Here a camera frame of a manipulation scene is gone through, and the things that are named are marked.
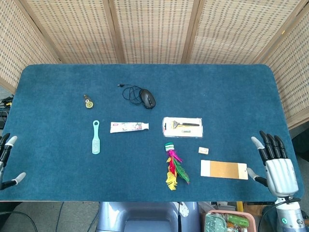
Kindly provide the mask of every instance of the pink basket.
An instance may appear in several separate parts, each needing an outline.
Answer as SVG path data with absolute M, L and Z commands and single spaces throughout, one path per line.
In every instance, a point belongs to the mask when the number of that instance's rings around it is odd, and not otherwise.
M 251 214 L 238 212 L 238 211 L 227 211 L 227 210 L 211 210 L 208 214 L 218 213 L 218 214 L 234 214 L 238 216 L 243 216 L 249 220 L 249 227 L 247 228 L 248 232 L 256 232 L 256 225 L 254 217 Z

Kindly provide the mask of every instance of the table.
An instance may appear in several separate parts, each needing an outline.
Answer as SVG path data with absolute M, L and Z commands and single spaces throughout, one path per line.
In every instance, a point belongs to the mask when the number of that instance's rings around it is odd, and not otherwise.
M 135 106 L 117 84 L 146 88 L 154 109 Z M 83 95 L 94 102 L 86 109 Z M 203 138 L 166 138 L 165 116 L 201 117 Z M 99 120 L 101 152 L 93 155 L 93 121 Z M 110 122 L 145 122 L 148 131 L 110 134 Z M 304 193 L 273 73 L 266 65 L 69 65 L 26 67 L 5 132 L 18 140 L 4 179 L 21 172 L 17 186 L 0 192 L 18 201 L 271 201 L 268 189 L 249 180 L 200 176 L 200 161 L 244 162 L 264 167 L 250 137 L 276 134 L 286 144 Z M 173 142 L 191 183 L 165 180 L 164 144 Z M 198 147 L 209 155 L 198 154 Z

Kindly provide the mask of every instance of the green bottle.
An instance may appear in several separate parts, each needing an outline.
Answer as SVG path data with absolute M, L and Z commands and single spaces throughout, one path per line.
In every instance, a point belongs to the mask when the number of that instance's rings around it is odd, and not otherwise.
M 248 227 L 249 226 L 249 220 L 245 217 L 236 216 L 233 214 L 225 214 L 225 219 L 233 223 L 234 225 L 240 226 L 240 227 Z

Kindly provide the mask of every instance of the woven screen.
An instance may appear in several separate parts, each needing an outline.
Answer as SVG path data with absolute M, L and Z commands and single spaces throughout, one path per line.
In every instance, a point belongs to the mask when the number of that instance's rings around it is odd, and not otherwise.
M 265 63 L 275 74 L 287 119 L 309 109 L 309 12 Z
M 63 62 L 117 63 L 102 0 L 26 0 L 24 4 Z
M 57 63 L 20 8 L 0 1 L 0 78 L 15 92 L 22 70 L 29 64 Z
M 297 3 L 206 0 L 190 63 L 252 63 Z
M 180 63 L 193 0 L 115 0 L 127 63 Z

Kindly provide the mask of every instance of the computer mouse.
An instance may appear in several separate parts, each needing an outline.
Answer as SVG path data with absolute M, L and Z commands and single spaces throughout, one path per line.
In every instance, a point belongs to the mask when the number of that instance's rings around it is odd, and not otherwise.
M 149 92 L 147 89 L 141 89 L 140 90 L 140 99 L 142 101 L 142 104 L 147 108 L 147 109 L 152 109 L 155 106 L 155 98 Z

